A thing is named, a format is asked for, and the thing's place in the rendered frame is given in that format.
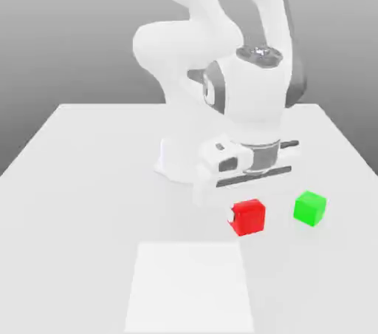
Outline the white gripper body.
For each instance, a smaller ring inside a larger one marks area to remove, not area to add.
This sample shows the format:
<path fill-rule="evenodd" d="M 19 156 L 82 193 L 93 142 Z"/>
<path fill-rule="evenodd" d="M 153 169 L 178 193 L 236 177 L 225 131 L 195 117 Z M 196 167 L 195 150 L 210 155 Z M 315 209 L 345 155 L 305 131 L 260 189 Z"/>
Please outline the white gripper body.
<path fill-rule="evenodd" d="M 193 183 L 193 203 L 198 207 L 231 207 L 236 202 L 257 199 L 271 188 L 280 190 L 292 174 L 292 166 L 275 167 L 263 174 L 244 174 L 212 172 L 200 165 Z"/>

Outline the small red cube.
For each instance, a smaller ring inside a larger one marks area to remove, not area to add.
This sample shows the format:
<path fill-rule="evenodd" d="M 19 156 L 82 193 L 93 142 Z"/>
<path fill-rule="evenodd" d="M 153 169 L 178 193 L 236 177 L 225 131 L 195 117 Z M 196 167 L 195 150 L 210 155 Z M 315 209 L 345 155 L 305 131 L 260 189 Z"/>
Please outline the small red cube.
<path fill-rule="evenodd" d="M 266 207 L 259 200 L 236 202 L 231 211 L 233 218 L 229 223 L 238 236 L 257 233 L 264 229 Z"/>

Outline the small green cube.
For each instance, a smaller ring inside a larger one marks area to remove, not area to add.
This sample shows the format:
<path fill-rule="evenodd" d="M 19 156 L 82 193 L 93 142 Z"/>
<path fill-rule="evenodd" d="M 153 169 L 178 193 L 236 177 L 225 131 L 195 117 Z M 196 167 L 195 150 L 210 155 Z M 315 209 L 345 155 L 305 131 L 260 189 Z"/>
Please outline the small green cube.
<path fill-rule="evenodd" d="M 304 191 L 296 200 L 293 217 L 312 227 L 316 226 L 326 210 L 325 197 L 311 191 Z"/>

